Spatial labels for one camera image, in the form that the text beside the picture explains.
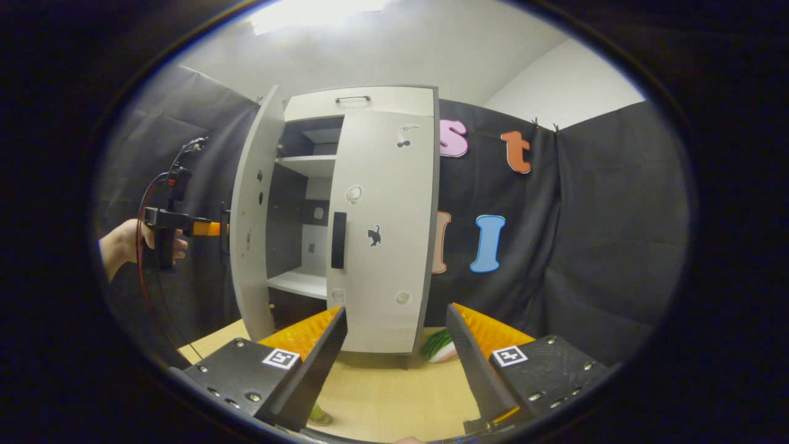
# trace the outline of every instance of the black curtain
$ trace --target black curtain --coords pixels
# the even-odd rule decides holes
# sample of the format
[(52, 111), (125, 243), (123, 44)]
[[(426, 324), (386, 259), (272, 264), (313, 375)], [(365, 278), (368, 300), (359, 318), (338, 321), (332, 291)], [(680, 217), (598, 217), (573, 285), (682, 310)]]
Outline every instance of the black curtain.
[(682, 272), (682, 141), (641, 102), (560, 130), (556, 148), (559, 225), (526, 331), (560, 335), (611, 365), (657, 326)]
[[(118, 120), (107, 146), (103, 176), (95, 196), (97, 239), (124, 220), (135, 218), (146, 185), (164, 172), (181, 146), (209, 137), (207, 147), (186, 161), (193, 170), (177, 211), (218, 220), (228, 207), (241, 149), (258, 106), (213, 79), (184, 66), (166, 68), (149, 81)], [(150, 206), (164, 205), (154, 192)], [(219, 238), (188, 238), (186, 259), (175, 273), (146, 273), (156, 316), (140, 288), (137, 268), (126, 264), (110, 284), (107, 303), (121, 325), (170, 363), (183, 364), (162, 326), (180, 347), (240, 318), (229, 258)]]

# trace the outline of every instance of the cabinet shelf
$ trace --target cabinet shelf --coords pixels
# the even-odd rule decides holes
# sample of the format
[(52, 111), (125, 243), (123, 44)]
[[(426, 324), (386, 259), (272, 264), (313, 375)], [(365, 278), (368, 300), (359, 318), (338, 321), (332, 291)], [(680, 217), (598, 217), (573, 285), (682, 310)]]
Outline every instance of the cabinet shelf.
[(326, 277), (299, 267), (272, 277), (268, 286), (297, 295), (326, 300)]
[(276, 162), (307, 177), (331, 177), (336, 155), (279, 157)]

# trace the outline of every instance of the open cabinet door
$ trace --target open cabinet door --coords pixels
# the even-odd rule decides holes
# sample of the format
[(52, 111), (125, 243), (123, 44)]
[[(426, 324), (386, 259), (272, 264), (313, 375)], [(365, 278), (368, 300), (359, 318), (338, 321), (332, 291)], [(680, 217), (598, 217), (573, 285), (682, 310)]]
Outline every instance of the open cabinet door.
[(346, 114), (329, 203), (327, 305), (343, 350), (409, 353), (427, 300), (438, 190), (432, 116)]
[(230, 205), (233, 287), (241, 318), (255, 342), (274, 332), (268, 307), (266, 212), (277, 143), (285, 128), (285, 98), (275, 86), (261, 104), (241, 151)]

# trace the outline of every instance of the table surface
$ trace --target table surface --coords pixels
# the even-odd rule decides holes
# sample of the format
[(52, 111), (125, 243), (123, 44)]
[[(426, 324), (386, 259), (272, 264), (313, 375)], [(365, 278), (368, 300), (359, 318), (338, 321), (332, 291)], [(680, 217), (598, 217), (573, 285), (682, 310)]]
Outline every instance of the table surface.
[[(439, 327), (426, 327), (425, 341)], [(236, 337), (249, 338), (239, 320), (192, 346), (205, 357)], [(196, 363), (192, 347), (179, 351)], [(402, 361), (408, 360), (408, 370)], [(393, 442), (406, 436), (423, 441), (463, 435), (463, 421), (480, 417), (460, 361), (428, 363), (421, 356), (340, 352), (318, 404), (334, 421), (316, 427), (332, 435), (365, 441)]]

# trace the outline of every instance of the white cabinet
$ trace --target white cabinet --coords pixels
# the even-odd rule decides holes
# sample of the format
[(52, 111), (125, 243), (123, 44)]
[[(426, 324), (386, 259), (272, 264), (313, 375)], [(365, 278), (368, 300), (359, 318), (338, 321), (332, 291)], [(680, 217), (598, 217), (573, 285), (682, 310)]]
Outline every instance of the white cabinet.
[(231, 209), (234, 288), (251, 339), (273, 332), (273, 288), (346, 306), (343, 350), (414, 350), (435, 247), (437, 100), (434, 88), (402, 86), (313, 92), (276, 111), (282, 98), (266, 99)]

